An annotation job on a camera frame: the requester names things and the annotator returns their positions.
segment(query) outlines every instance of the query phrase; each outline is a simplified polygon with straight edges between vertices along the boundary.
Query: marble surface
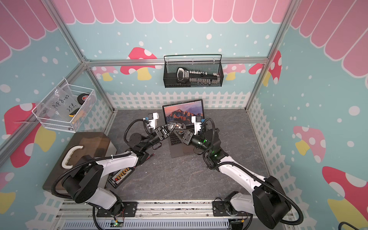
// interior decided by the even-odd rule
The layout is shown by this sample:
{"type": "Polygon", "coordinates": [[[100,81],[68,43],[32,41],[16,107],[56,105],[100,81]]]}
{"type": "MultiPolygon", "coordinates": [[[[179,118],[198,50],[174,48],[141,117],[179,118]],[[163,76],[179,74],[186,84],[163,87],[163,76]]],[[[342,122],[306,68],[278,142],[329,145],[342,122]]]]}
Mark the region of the marble surface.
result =
{"type": "MultiPolygon", "coordinates": [[[[124,152],[128,145],[123,136],[127,126],[148,113],[158,112],[158,125],[164,124],[162,110],[118,110],[108,137],[117,148],[124,152]]],[[[249,170],[268,177],[268,172],[244,109],[209,109],[205,117],[212,118],[220,129],[221,147],[235,161],[249,170]]],[[[141,122],[135,123],[127,138],[134,132],[146,134],[141,122]]],[[[230,177],[206,168],[202,156],[190,154],[171,158],[169,140],[154,151],[155,155],[135,168],[117,189],[110,184],[107,189],[119,195],[122,200],[138,199],[214,199],[226,197],[232,191],[248,192],[230,177]]]]}

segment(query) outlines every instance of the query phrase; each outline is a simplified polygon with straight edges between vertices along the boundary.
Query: mushroom illustration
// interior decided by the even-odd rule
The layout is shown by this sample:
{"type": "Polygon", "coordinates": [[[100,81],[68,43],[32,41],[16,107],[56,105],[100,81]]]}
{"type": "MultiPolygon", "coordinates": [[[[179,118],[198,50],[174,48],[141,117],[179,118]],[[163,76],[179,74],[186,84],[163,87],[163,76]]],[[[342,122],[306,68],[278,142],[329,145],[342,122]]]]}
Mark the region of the mushroom illustration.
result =
{"type": "MultiPolygon", "coordinates": [[[[0,173],[0,190],[5,187],[5,185],[13,179],[14,173],[3,172],[0,173]]],[[[6,213],[10,208],[11,204],[15,200],[15,192],[3,193],[0,192],[0,214],[6,213]]]]}
{"type": "MultiPolygon", "coordinates": [[[[3,139],[8,138],[21,125],[21,122],[27,119],[35,106],[35,103],[17,105],[4,114],[7,134],[3,135],[3,139]]],[[[55,139],[56,132],[45,129],[41,124],[38,124],[10,156],[12,165],[16,168],[26,165],[31,158],[35,143],[41,147],[42,151],[47,152],[55,139]]]]}
{"type": "MultiPolygon", "coordinates": [[[[141,47],[135,47],[130,52],[127,59],[157,59],[150,51],[143,49],[141,47]]],[[[122,66],[120,72],[125,75],[132,74],[135,71],[138,73],[138,80],[150,80],[152,76],[148,72],[149,68],[161,69],[162,66],[122,66]]]]}
{"type": "Polygon", "coordinates": [[[344,198],[327,200],[338,222],[348,222],[358,229],[368,227],[368,200],[364,199],[368,194],[367,181],[328,166],[322,168],[322,175],[338,196],[344,198]]]}
{"type": "Polygon", "coordinates": [[[326,141],[321,130],[302,126],[294,126],[293,138],[297,136],[301,141],[295,143],[299,153],[303,156],[311,149],[314,159],[321,163],[326,153],[326,141]]]}
{"type": "Polygon", "coordinates": [[[104,81],[113,80],[113,78],[110,76],[109,73],[114,73],[114,74],[118,73],[115,67],[113,66],[94,66],[92,70],[98,79],[101,79],[101,76],[102,76],[102,79],[104,81]]]}
{"type": "Polygon", "coordinates": [[[244,64],[229,64],[224,66],[223,68],[224,74],[227,74],[225,80],[232,81],[235,79],[235,72],[245,73],[247,70],[244,64]]]}
{"type": "MultiPolygon", "coordinates": [[[[281,53],[280,51],[277,51],[276,56],[273,59],[273,62],[271,63],[271,66],[266,73],[265,79],[263,79],[262,83],[264,86],[266,87],[268,86],[268,80],[270,79],[271,76],[273,79],[273,83],[275,83],[275,85],[279,82],[282,67],[281,64],[282,64],[281,53]]],[[[254,66],[252,66],[252,68],[249,69],[249,73],[257,74],[260,72],[261,68],[262,64],[259,63],[255,64],[254,66]]]]}

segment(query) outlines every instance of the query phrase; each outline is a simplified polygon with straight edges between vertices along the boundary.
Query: white handle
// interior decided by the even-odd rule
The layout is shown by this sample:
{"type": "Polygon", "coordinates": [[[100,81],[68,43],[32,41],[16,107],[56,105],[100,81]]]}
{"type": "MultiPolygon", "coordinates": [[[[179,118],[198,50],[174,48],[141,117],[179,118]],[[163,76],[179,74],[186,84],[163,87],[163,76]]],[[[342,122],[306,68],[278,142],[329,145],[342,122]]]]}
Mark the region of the white handle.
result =
{"type": "Polygon", "coordinates": [[[72,148],[69,149],[68,153],[65,155],[63,162],[61,163],[61,166],[64,169],[71,169],[73,167],[73,165],[67,165],[67,162],[69,161],[70,157],[72,156],[72,154],[74,153],[75,150],[77,149],[82,149],[83,145],[77,145],[74,146],[72,148]]]}

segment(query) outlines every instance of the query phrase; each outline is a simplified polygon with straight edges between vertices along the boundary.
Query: wire mesh basket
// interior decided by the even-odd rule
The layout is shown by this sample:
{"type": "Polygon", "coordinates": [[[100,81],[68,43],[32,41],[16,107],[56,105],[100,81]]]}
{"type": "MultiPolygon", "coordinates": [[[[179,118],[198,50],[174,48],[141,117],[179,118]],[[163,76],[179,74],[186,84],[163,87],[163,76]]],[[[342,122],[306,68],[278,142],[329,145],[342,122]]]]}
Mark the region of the wire mesh basket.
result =
{"type": "Polygon", "coordinates": [[[164,56],[163,82],[173,87],[220,87],[224,80],[221,54],[164,56]]]}
{"type": "Polygon", "coordinates": [[[42,99],[42,101],[32,110],[32,113],[36,116],[42,126],[47,129],[66,132],[77,132],[79,127],[82,125],[84,119],[97,101],[96,92],[94,89],[89,89],[77,85],[70,85],[66,79],[63,79],[59,83],[59,85],[61,85],[60,88],[62,88],[64,91],[71,91],[73,94],[72,97],[75,100],[77,100],[78,95],[81,93],[89,94],[87,99],[84,101],[77,113],[73,116],[71,121],[66,121],[59,114],[51,111],[45,106],[47,100],[50,98],[50,96],[52,96],[55,88],[44,99],[42,99]]]}

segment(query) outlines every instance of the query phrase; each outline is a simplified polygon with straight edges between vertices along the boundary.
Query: black electrical tape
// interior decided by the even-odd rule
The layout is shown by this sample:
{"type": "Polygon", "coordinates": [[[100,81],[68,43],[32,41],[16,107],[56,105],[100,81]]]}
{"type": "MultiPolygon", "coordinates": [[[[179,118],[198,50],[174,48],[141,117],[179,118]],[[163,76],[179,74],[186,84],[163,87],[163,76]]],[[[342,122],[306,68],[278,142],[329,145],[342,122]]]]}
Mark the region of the black electrical tape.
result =
{"type": "Polygon", "coordinates": [[[77,97],[78,103],[82,105],[87,100],[88,96],[88,93],[82,93],[81,95],[79,95],[77,97]]]}

